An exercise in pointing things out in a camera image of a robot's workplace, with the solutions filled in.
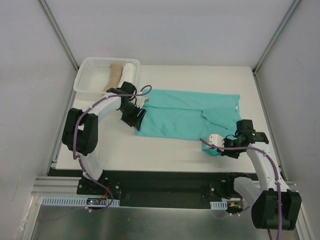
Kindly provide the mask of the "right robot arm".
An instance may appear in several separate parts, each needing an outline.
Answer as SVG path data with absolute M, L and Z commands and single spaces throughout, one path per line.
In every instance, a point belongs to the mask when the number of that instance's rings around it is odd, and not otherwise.
M 217 151 L 237 159 L 241 153 L 250 158 L 260 187 L 251 180 L 236 177 L 225 184 L 230 197 L 241 195 L 251 207 L 251 219 L 257 229 L 291 231 L 298 219 L 302 198 L 290 190 L 270 156 L 269 140 L 264 132 L 254 130 L 249 119 L 236 123 L 235 138 L 224 138 Z

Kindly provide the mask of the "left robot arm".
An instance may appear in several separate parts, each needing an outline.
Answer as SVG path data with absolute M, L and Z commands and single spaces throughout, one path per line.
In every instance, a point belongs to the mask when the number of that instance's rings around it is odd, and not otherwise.
M 125 81 L 121 87 L 108 89 L 86 110 L 71 108 L 68 111 L 61 140 L 79 162 L 83 176 L 90 180 L 88 188 L 94 194 L 102 194 L 106 188 L 105 181 L 100 179 L 103 169 L 96 151 L 100 122 L 120 111 L 120 120 L 139 131 L 147 112 L 143 106 L 151 90 L 152 86 L 146 85 L 138 91 L 134 84 Z

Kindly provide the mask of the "teal t-shirt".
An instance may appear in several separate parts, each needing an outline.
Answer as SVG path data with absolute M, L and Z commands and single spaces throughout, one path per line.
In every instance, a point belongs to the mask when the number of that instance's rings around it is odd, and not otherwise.
M 153 89 L 144 105 L 139 137 L 187 141 L 234 135 L 240 95 Z

